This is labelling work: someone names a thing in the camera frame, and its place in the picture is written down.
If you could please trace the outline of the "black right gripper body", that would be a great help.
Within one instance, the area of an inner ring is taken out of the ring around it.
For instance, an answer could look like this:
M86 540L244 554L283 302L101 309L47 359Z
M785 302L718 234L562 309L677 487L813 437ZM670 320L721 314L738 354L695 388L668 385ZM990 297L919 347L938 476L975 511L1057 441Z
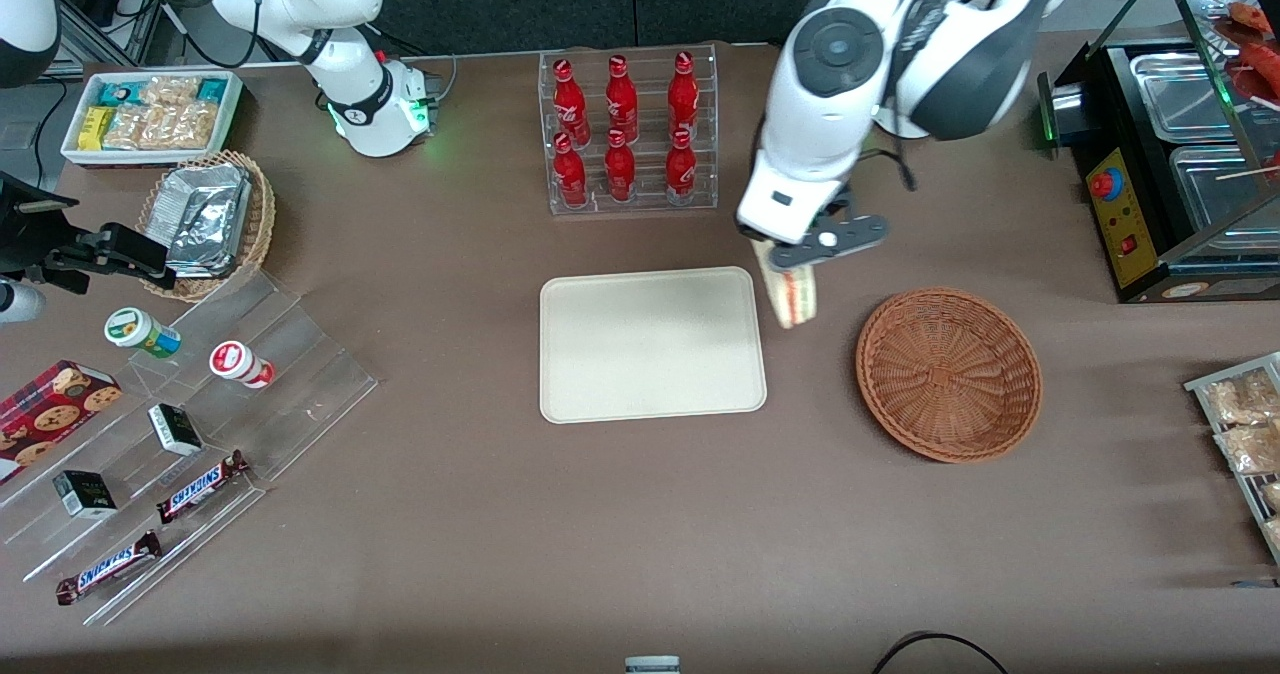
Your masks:
M74 244L78 229L64 210L79 200L51 194L8 173L1 174L1 270L5 278L47 281L45 260L61 246Z

